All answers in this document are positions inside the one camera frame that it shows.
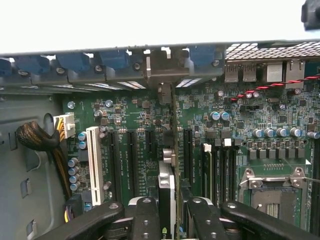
gray metal panel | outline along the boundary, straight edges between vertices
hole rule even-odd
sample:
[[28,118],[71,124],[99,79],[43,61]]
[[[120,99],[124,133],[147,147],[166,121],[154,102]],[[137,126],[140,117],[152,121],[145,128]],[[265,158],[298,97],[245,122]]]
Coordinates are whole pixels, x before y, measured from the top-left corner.
[[261,8],[256,0],[164,0],[156,6],[148,0],[56,0],[51,7],[35,0],[21,1],[19,7],[6,1],[0,55],[320,39],[320,31],[304,30],[304,2],[269,0]]
[[[32,220],[37,230],[35,237],[63,223],[64,196],[54,163],[41,152],[36,167],[38,156],[34,151],[19,143],[14,149],[9,142],[8,134],[12,136],[23,123],[35,120],[43,127],[46,113],[61,114],[59,105],[49,96],[7,95],[6,100],[0,101],[0,133],[4,141],[0,144],[0,239],[26,240],[27,225]],[[31,192],[22,198],[21,182],[26,179]]]

white power connector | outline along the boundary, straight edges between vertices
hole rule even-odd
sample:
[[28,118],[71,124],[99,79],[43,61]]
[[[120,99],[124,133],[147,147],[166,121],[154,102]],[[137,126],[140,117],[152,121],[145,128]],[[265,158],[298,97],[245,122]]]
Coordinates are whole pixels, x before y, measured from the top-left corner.
[[209,153],[211,153],[211,144],[207,144],[207,143],[204,143],[203,144],[203,150],[204,150],[204,152],[209,152]]
[[75,124],[75,115],[65,114],[53,117],[53,124],[56,125],[56,122],[59,121],[59,118],[63,118],[64,125],[64,138],[70,138],[76,135],[76,124]]

